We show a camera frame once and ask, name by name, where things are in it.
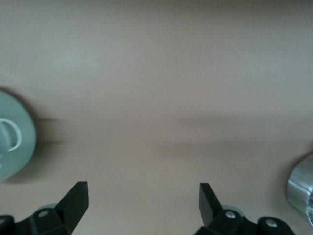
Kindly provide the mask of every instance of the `shiny metallic object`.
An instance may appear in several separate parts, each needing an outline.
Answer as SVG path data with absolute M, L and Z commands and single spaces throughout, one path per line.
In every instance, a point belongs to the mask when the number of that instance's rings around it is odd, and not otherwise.
M 313 226 L 313 153 L 292 170 L 287 183 L 289 203 Z

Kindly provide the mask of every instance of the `screw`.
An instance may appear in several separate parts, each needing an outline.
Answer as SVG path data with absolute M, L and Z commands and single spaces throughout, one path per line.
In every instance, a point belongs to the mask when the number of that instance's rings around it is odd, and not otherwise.
M 277 223 L 272 219 L 267 219 L 265 223 L 272 228 L 277 228 Z
M 228 218 L 230 218 L 230 219 L 236 218 L 236 215 L 235 215 L 234 212 L 227 211 L 225 214 L 226 214 L 226 216 L 227 216 Z
M 38 217 L 45 217 L 47 214 L 49 214 L 49 211 L 42 211 L 38 214 Z

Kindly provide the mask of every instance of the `black robot arm part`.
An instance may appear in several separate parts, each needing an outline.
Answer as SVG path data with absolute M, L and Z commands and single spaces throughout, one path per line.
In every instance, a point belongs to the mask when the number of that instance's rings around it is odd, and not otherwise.
M 70 235 L 87 207 L 87 182 L 77 182 L 54 208 L 38 210 L 18 223 L 9 215 L 0 216 L 0 235 Z
M 236 211 L 224 210 L 208 183 L 200 183 L 199 210 L 204 227 L 195 235 L 295 235 L 280 219 L 262 217 L 254 224 Z

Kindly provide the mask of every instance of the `light green round object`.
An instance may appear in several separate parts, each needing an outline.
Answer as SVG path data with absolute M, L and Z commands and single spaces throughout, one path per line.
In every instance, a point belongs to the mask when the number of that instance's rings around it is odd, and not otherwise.
M 36 131 L 27 110 L 0 90 L 0 182 L 18 173 L 30 160 Z

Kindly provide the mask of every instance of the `table surface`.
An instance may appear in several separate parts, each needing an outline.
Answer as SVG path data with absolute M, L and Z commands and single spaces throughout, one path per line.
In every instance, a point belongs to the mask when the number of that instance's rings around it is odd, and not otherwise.
M 0 81 L 38 145 L 0 184 L 17 221 L 87 181 L 74 235 L 191 235 L 199 182 L 246 217 L 312 150 L 311 1 L 0 1 Z

